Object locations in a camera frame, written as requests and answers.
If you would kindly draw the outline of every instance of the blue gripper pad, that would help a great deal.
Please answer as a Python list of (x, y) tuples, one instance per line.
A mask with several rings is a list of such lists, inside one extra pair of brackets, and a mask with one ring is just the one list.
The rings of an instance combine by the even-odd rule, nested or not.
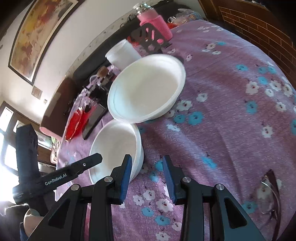
[(121, 181), (121, 192), (119, 197), (119, 200), (121, 201), (121, 203), (123, 203), (123, 201), (126, 198), (126, 194), (128, 191), (128, 184), (131, 177), (132, 158), (130, 155), (125, 155), (124, 160), (126, 158), (128, 158), (128, 160), (127, 160), (126, 168), (124, 170), (123, 178)]
[(173, 203), (176, 202), (176, 196), (175, 196), (175, 184), (172, 178), (172, 175), (170, 173), (170, 169), (168, 167), (168, 162), (172, 164), (170, 157), (169, 156), (164, 156), (163, 157), (163, 174), (165, 176), (165, 182), (168, 187), (168, 194), (170, 196), (170, 199), (172, 200)]

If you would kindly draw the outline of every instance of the framed painting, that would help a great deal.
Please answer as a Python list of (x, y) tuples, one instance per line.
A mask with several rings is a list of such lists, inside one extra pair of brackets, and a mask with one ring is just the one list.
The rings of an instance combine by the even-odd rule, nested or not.
[(51, 41), (83, 1), (35, 0), (15, 36), (8, 67), (33, 85)]

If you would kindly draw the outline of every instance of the brick wall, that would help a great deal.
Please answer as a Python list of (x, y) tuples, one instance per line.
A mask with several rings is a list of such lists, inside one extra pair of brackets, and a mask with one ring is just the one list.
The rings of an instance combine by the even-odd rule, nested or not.
[(244, 39), (259, 47), (273, 59), (296, 87), (296, 46), (274, 26), (251, 15), (219, 7), (223, 20)]

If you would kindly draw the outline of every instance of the large white bowl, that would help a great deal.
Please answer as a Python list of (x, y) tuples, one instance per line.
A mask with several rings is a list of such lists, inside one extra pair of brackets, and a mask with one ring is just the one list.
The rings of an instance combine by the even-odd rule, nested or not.
[(126, 67), (111, 85), (108, 109), (114, 119), (141, 123), (170, 110), (183, 90), (184, 65), (175, 57), (152, 54)]
[(103, 160), (89, 169), (92, 184), (109, 176), (114, 167), (121, 166), (125, 154), (132, 156), (131, 182), (140, 172), (144, 159), (138, 127), (119, 120), (110, 121), (100, 130), (91, 146), (89, 155), (95, 153), (101, 154)]

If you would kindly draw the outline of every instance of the tablecloth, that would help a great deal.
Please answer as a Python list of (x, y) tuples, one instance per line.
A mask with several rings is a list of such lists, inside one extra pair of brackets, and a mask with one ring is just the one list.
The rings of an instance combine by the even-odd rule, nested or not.
[[(267, 240), (275, 222), (258, 208), (256, 199), (266, 193), (256, 187), (273, 169), (282, 203), (281, 234), (296, 210), (294, 88), (264, 52), (217, 25), (198, 20), (172, 32), (172, 45), (163, 51), (184, 61), (185, 87), (168, 113), (138, 124), (144, 164), (124, 204), (112, 206), (115, 240), (179, 240), (183, 207), (168, 197), (165, 154), (197, 182), (224, 184)], [(70, 116), (86, 99), (82, 91)], [(95, 136), (111, 119), (107, 113), (86, 141), (65, 142), (63, 136), (57, 168), (88, 156)], [(56, 199), (74, 183), (91, 185), (88, 172), (60, 186)], [(205, 240), (208, 230), (205, 212)]]

